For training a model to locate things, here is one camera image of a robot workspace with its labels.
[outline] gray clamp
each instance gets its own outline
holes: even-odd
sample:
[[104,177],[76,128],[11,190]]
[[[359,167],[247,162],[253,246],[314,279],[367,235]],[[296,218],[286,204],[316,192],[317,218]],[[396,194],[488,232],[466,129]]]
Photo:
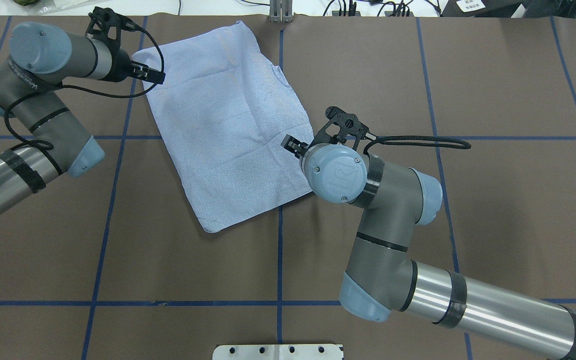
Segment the gray clamp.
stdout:
[[270,0],[270,22],[292,23],[293,0]]

